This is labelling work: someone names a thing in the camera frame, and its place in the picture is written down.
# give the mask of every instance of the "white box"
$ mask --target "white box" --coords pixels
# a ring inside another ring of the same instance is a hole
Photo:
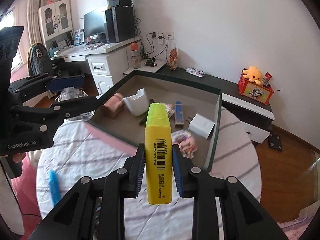
[[[196,116],[190,122],[189,130],[207,139],[214,127],[214,124],[215,122],[209,120],[208,118],[196,114]]]

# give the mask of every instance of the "barcode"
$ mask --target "barcode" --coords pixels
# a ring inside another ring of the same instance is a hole
[[[165,171],[165,154],[167,153],[167,141],[156,140],[156,164],[158,171]]]

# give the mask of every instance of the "yellow plush toy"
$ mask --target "yellow plush toy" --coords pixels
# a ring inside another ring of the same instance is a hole
[[[250,82],[255,82],[257,85],[261,85],[262,73],[256,67],[249,67],[248,70],[243,70],[243,77],[248,78]]]

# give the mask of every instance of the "yellow highlighter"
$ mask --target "yellow highlighter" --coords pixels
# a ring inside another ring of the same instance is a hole
[[[171,127],[164,105],[150,105],[145,132],[148,202],[151,205],[171,203]]]

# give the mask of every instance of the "striped bedsheet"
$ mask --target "striped bedsheet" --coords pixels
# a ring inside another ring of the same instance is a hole
[[[49,167],[57,172],[60,193],[64,195],[82,176],[92,179],[107,176],[122,167],[129,156],[90,134],[84,123],[65,121],[54,137],[54,146],[43,150],[37,168],[36,194],[42,217],[52,209],[47,181]],[[230,175],[238,177],[260,200],[261,174],[256,151],[239,120],[224,108],[211,175],[219,178]],[[125,199],[124,206],[128,240],[191,239],[193,199],[179,197],[174,179],[171,204],[149,205],[144,178],[139,197]],[[220,238],[223,239],[218,201],[217,207]]]

